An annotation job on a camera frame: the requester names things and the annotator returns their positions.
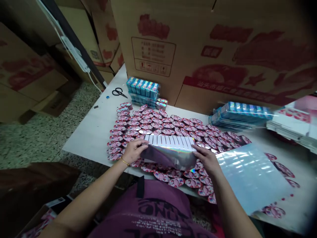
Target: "brown cardboard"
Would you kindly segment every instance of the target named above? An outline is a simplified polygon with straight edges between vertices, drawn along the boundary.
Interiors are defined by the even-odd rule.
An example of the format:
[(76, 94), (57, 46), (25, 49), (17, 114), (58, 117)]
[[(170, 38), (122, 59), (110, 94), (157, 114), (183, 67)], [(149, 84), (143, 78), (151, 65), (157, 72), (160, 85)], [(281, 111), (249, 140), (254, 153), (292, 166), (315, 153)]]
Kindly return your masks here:
[(316, 91), (314, 42), (293, 4), (111, 0), (128, 75), (203, 113), (227, 100), (276, 108)]
[(124, 64), (124, 59), (123, 59), (123, 54), (122, 54), (122, 50), (121, 47), (119, 45), (116, 55), (113, 58), (110, 67), (112, 68), (112, 70), (114, 71), (114, 73), (118, 73), (119, 69), (121, 68), (121, 66)]
[(99, 48), (106, 66), (110, 66), (119, 46), (115, 19), (111, 13), (92, 12)]
[(69, 104), (70, 99), (55, 91), (31, 110), (40, 114), (58, 117)]
[(73, 29), (74, 33), (78, 37), (80, 43), (86, 49), (94, 64), (104, 66), (97, 40), (93, 33), (86, 10), (64, 7), (61, 5), (59, 5), (59, 9), (61, 10), (69, 25)]
[(111, 80), (113, 79), (112, 73), (103, 72), (103, 71), (99, 71), (99, 73), (101, 74), (101, 76), (103, 77), (103, 79), (105, 80), (107, 84), (109, 84)]
[(66, 82), (50, 62), (0, 23), (0, 84), (41, 101)]
[(28, 98), (0, 84), (0, 122), (13, 122), (37, 104)]

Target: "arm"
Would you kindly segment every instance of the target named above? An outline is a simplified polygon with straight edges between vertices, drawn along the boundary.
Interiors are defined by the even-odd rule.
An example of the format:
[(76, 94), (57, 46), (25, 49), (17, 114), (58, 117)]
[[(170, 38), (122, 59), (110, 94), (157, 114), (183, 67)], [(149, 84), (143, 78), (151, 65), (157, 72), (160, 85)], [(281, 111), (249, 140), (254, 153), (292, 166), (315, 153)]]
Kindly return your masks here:
[(148, 147), (147, 145), (140, 146), (142, 143), (148, 143), (148, 141), (135, 139), (130, 142), (122, 158), (72, 201), (43, 230), (40, 238), (80, 236), (109, 196), (120, 175), (126, 170), (128, 166), (126, 163), (131, 164), (136, 161), (141, 152)]
[(197, 150), (194, 154), (202, 161), (212, 180), (226, 237), (262, 238), (234, 195), (215, 154), (196, 145), (193, 148)]

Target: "scissors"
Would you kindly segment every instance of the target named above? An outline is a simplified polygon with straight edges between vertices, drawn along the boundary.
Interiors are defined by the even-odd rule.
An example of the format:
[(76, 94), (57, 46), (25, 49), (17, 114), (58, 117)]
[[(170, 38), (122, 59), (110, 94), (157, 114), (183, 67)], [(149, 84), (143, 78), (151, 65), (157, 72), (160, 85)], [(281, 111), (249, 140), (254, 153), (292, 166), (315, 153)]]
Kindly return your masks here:
[(114, 95), (114, 96), (120, 96), (120, 95), (122, 95), (122, 96), (124, 96), (125, 98), (128, 98), (128, 97), (127, 97), (126, 95), (124, 95), (122, 92), (123, 92), (122, 88), (116, 88), (115, 90), (112, 91), (112, 95)]

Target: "speckled floor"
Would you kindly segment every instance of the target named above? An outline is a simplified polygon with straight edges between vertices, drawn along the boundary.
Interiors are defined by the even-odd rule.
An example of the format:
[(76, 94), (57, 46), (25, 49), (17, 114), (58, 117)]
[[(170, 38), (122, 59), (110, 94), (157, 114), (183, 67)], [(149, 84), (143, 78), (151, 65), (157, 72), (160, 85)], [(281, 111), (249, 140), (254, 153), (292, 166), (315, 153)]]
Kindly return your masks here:
[[(108, 167), (62, 150), (67, 139), (99, 98), (99, 91), (83, 83), (68, 107), (57, 117), (37, 114), (25, 125), (0, 124), (0, 169), (22, 168), (30, 162), (62, 162), (79, 169), (71, 194), (78, 194)], [(116, 184), (125, 188), (132, 180), (124, 173)], [(208, 230), (210, 221), (192, 207), (194, 221)]]

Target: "hand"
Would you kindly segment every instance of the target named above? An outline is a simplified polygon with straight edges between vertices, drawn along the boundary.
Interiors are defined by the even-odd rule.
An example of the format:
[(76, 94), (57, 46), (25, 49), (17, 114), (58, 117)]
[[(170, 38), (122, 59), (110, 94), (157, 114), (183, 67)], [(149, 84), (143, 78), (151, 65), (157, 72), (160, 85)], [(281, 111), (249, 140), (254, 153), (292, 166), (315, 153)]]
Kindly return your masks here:
[(128, 164), (135, 162), (140, 157), (141, 152), (145, 150), (146, 148), (148, 148), (148, 145), (140, 146), (141, 144), (144, 144), (144, 143), (148, 144), (149, 142), (141, 138), (137, 138), (129, 142), (122, 156), (122, 159)]
[(210, 177), (214, 176), (217, 173), (222, 173), (222, 170), (218, 163), (216, 155), (213, 152), (211, 152), (210, 150), (201, 148), (197, 145), (192, 145), (192, 147), (197, 150), (197, 151), (194, 151), (193, 153), (203, 163), (204, 168)]

